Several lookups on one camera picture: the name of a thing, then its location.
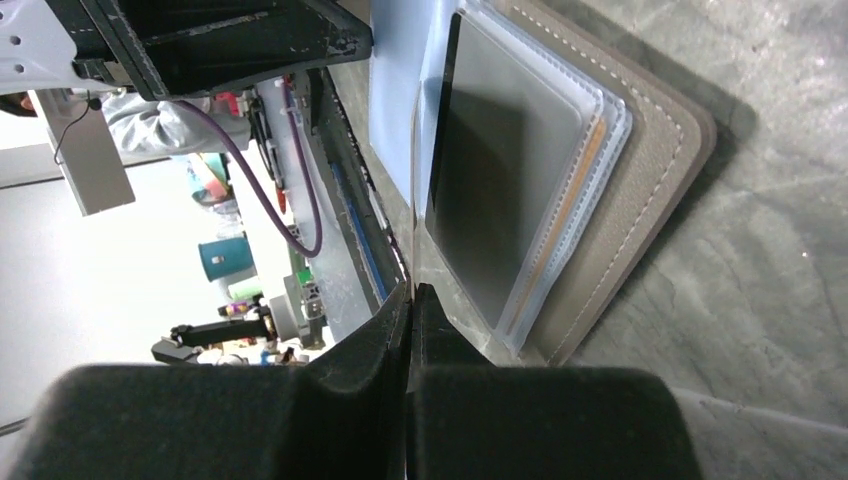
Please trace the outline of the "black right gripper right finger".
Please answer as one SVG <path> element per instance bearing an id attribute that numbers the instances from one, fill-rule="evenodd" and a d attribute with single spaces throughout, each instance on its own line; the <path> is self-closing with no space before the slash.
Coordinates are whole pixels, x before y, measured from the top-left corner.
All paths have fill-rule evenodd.
<path id="1" fill-rule="evenodd" d="M 699 479 L 682 411 L 656 375 L 621 367 L 498 367 L 412 303 L 411 479 Z"/>

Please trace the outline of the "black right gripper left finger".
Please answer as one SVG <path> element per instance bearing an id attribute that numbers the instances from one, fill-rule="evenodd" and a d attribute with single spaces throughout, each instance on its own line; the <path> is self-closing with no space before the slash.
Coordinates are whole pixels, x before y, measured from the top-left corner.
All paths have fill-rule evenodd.
<path id="1" fill-rule="evenodd" d="M 90 365 L 26 423 L 7 479 L 400 479 L 409 290 L 317 360 Z"/>

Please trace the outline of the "orange credit card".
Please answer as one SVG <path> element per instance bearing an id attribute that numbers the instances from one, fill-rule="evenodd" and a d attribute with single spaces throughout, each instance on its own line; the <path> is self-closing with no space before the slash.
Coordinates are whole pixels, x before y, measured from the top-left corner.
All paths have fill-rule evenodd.
<path id="1" fill-rule="evenodd" d="M 410 252 L 410 285 L 412 293 L 416 294 L 420 273 L 420 230 L 424 222 L 427 197 L 427 158 L 428 130 L 426 120 L 427 100 L 424 93 L 424 82 L 419 81 L 413 102 L 410 121 L 410 213 L 411 213 L 411 252 Z"/>

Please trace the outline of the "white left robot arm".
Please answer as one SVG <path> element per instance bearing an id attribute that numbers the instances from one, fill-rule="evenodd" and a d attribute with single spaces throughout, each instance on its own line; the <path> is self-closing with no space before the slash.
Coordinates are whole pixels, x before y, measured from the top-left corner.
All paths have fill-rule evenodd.
<path id="1" fill-rule="evenodd" d="M 334 1 L 5 1 L 1 90 L 199 98 L 364 60 L 372 46 Z"/>

